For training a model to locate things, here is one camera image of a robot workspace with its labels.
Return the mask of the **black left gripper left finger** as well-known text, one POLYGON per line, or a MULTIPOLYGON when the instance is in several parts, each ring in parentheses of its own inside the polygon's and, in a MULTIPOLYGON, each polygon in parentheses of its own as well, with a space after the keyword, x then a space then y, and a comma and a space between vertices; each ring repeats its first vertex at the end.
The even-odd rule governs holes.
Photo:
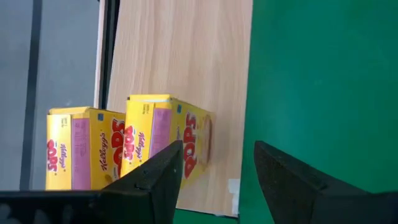
POLYGON ((172 223, 182 157, 174 141, 101 190, 1 192, 1 223, 172 223))

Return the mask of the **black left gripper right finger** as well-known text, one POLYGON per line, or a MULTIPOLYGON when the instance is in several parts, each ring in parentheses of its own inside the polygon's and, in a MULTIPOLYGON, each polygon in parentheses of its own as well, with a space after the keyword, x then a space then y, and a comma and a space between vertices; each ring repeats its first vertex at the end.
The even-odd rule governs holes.
POLYGON ((254 163, 275 223, 397 223, 397 192, 371 193, 264 142, 254 163))

